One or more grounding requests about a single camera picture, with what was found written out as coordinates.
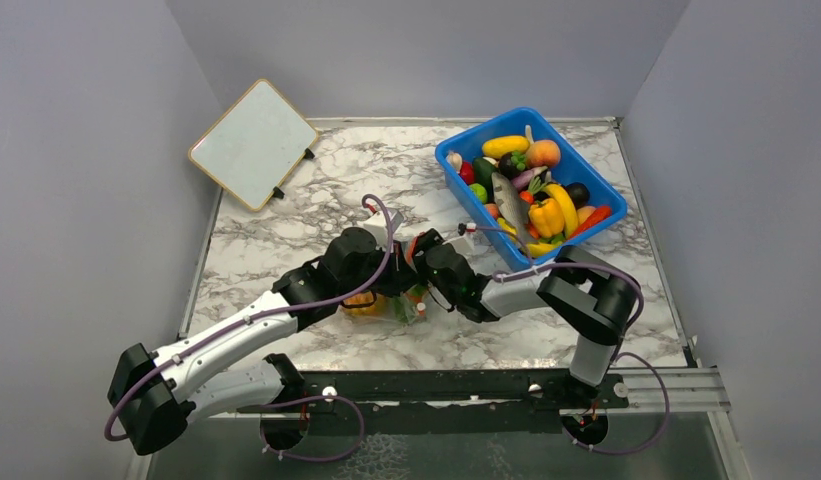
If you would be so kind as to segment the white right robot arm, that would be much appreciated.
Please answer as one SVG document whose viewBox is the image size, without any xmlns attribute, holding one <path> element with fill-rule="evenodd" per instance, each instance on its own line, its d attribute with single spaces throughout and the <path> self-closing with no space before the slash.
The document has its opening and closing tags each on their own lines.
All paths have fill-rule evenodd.
<svg viewBox="0 0 821 480">
<path fill-rule="evenodd" d="M 578 407 L 602 395 L 605 374 L 644 307 L 637 280 L 576 245 L 562 247 L 538 267 L 482 275 L 430 233 L 416 242 L 410 261 L 451 309 L 475 323 L 541 308 L 559 315 L 578 334 L 562 383 L 565 398 Z"/>
</svg>

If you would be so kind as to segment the beige fake garlic bulb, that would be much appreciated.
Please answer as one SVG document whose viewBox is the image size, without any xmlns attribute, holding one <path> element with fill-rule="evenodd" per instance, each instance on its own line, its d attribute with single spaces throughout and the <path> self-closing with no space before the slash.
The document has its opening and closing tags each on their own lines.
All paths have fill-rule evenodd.
<svg viewBox="0 0 821 480">
<path fill-rule="evenodd" d="M 454 169 L 456 172 L 460 171 L 460 169 L 462 167 L 462 164 L 463 164 L 463 159 L 462 159 L 462 156 L 459 153 L 454 152 L 454 151 L 450 151 L 446 154 L 445 159 L 446 159 L 447 164 L 452 169 Z"/>
</svg>

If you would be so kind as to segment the yellow fake squash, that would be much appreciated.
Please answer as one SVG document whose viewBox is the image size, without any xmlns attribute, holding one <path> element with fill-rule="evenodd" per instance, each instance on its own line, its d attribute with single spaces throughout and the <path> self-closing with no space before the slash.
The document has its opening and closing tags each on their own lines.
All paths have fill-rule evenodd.
<svg viewBox="0 0 821 480">
<path fill-rule="evenodd" d="M 481 150 L 485 157 L 500 159 L 508 153 L 525 153 L 531 145 L 527 137 L 522 135 L 508 135 L 496 137 L 483 143 Z"/>
</svg>

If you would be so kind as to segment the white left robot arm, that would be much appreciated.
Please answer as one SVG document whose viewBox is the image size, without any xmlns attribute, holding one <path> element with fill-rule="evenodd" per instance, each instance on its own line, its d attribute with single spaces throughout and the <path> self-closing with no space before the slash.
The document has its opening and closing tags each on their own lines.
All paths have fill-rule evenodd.
<svg viewBox="0 0 821 480">
<path fill-rule="evenodd" d="M 201 419 L 240 407 L 269 404 L 284 411 L 306 392 L 300 372 L 284 354 L 237 369 L 260 347 L 333 315 L 361 293 L 398 297 L 418 284 L 400 242 L 383 243 L 349 227 L 325 253 L 284 273 L 251 304 L 201 334 L 148 350 L 124 350 L 107 392 L 113 411 L 109 441 L 127 441 L 140 455 L 156 453 Z"/>
</svg>

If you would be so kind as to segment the red fake pepper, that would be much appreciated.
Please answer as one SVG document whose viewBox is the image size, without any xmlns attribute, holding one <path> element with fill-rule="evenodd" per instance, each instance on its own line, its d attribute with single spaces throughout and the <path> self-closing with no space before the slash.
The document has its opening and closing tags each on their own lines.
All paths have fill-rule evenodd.
<svg viewBox="0 0 821 480">
<path fill-rule="evenodd" d="M 601 223 L 613 214 L 612 208 L 607 205 L 602 205 L 595 208 L 595 212 L 583 224 L 580 224 L 578 221 L 578 226 L 573 231 L 571 238 L 574 238 L 586 232 L 587 230 Z"/>
</svg>

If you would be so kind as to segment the clear zip top bag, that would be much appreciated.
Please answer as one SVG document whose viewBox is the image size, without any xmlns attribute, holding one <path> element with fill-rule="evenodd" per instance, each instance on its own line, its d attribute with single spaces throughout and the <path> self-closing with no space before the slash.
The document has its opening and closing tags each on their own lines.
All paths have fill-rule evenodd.
<svg viewBox="0 0 821 480">
<path fill-rule="evenodd" d="M 390 313 L 390 300 L 402 295 L 423 296 L 427 305 L 430 297 L 430 286 L 419 279 L 415 268 L 413 267 L 413 247 L 415 246 L 418 236 L 425 231 L 421 231 L 411 240 L 400 242 L 393 241 L 393 249 L 390 254 L 389 261 L 384 271 L 378 279 L 372 284 L 369 290 L 363 292 L 373 292 L 382 295 L 386 298 L 386 309 L 382 315 L 377 317 L 354 317 L 343 312 L 341 303 L 340 311 L 351 318 L 352 321 L 360 323 L 370 323 L 374 321 L 395 321 Z"/>
</svg>

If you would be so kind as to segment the yellow fake banana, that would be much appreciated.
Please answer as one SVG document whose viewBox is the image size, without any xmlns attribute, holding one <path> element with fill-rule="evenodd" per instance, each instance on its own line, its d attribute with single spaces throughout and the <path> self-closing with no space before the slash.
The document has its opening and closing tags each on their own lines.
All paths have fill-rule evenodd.
<svg viewBox="0 0 821 480">
<path fill-rule="evenodd" d="M 564 187 L 554 183 L 546 185 L 543 191 L 560 206 L 564 218 L 564 235 L 567 239 L 571 238 L 580 223 L 570 195 Z"/>
</svg>

